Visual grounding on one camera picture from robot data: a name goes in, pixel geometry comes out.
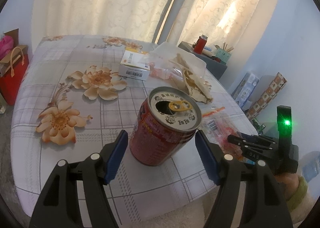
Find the right hand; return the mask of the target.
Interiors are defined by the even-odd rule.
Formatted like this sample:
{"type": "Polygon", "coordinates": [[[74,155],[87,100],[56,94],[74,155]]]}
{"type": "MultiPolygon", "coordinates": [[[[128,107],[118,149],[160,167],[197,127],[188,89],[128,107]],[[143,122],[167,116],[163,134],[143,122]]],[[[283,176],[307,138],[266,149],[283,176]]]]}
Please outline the right hand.
{"type": "Polygon", "coordinates": [[[299,176],[297,173],[282,173],[275,176],[276,180],[284,185],[284,197],[289,200],[299,188],[299,176]]]}

